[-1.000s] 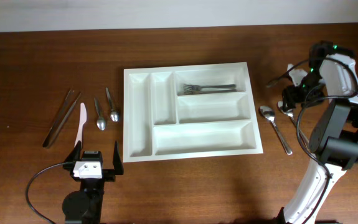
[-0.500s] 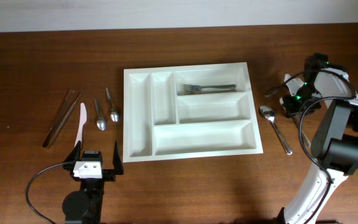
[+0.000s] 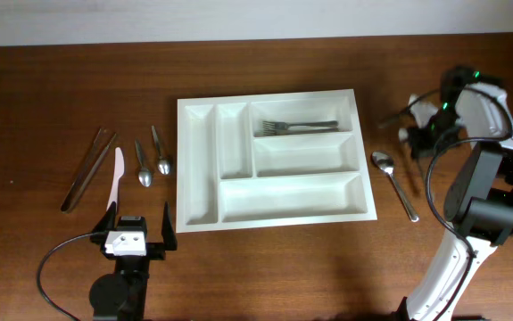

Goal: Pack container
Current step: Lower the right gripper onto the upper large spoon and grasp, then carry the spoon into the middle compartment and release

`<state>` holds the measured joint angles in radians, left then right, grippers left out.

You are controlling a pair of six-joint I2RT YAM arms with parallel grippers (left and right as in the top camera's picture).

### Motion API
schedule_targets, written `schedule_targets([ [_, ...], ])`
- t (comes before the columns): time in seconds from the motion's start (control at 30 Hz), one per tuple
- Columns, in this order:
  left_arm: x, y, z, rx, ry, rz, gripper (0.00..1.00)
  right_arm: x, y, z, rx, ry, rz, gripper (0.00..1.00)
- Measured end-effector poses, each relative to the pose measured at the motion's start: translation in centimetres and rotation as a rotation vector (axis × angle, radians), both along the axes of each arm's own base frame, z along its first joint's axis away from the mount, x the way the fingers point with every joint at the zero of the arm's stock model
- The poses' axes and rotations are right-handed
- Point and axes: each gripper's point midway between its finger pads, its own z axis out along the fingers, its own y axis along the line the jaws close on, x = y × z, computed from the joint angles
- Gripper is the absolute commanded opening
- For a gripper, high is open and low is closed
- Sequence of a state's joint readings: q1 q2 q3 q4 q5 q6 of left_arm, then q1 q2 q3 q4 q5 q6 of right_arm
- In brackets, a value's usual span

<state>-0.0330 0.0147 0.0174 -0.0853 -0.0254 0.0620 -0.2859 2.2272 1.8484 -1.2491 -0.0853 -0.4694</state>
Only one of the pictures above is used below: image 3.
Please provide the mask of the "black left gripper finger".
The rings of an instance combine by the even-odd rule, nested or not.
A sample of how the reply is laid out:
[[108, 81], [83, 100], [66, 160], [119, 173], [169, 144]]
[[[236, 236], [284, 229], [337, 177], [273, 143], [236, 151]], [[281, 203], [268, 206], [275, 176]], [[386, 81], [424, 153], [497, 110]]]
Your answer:
[[116, 215], [117, 215], [117, 202], [110, 202], [105, 214], [95, 225], [92, 232], [100, 233], [100, 232], [105, 232], [105, 231], [113, 229]]
[[170, 217], [170, 206], [167, 202], [163, 205], [161, 237], [165, 251], [176, 251], [178, 249], [178, 240]]

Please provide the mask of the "large steel spoon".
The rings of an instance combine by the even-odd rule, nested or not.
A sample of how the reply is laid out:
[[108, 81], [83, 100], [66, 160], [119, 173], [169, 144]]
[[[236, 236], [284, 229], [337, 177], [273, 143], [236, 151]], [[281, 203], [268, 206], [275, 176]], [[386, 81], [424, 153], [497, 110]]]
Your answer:
[[393, 188], [395, 189], [398, 197], [401, 200], [401, 203], [410, 219], [411, 222], [419, 222], [419, 215], [417, 214], [415, 208], [411, 204], [407, 195], [404, 193], [403, 189], [400, 187], [398, 181], [394, 177], [394, 160], [393, 158], [382, 151], [374, 151], [371, 153], [371, 160], [373, 163], [382, 170], [390, 179]]
[[426, 174], [429, 162], [434, 155], [434, 143], [423, 128], [407, 127], [398, 130], [401, 154], [409, 167], [416, 170], [422, 188], [426, 188]]

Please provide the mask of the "steel fork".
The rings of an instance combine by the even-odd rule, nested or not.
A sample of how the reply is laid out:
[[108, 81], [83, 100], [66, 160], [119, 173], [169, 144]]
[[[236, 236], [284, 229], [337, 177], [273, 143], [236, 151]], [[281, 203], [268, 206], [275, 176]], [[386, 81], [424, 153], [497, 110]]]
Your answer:
[[290, 135], [305, 135], [305, 134], [322, 134], [338, 132], [337, 128], [313, 128], [305, 130], [290, 130], [290, 129], [263, 129], [257, 131], [255, 137], [264, 136], [290, 136]]
[[292, 127], [313, 127], [313, 128], [336, 128], [337, 120], [319, 121], [319, 122], [281, 122], [281, 121], [262, 121], [262, 128], [265, 130], [288, 130]]

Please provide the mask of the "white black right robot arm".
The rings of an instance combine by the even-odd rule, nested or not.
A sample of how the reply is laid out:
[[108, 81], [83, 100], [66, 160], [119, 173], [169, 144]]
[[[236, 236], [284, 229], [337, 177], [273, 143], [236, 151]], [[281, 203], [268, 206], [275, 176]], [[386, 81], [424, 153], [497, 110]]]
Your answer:
[[[423, 171], [426, 200], [444, 227], [441, 245], [421, 283], [401, 301], [393, 320], [452, 320], [454, 309], [484, 261], [513, 236], [513, 119], [500, 78], [469, 66], [446, 70], [434, 106], [413, 95], [383, 126], [410, 115], [415, 125], [399, 139], [414, 161], [430, 160]], [[432, 175], [441, 157], [463, 144], [471, 153], [439, 211]]]

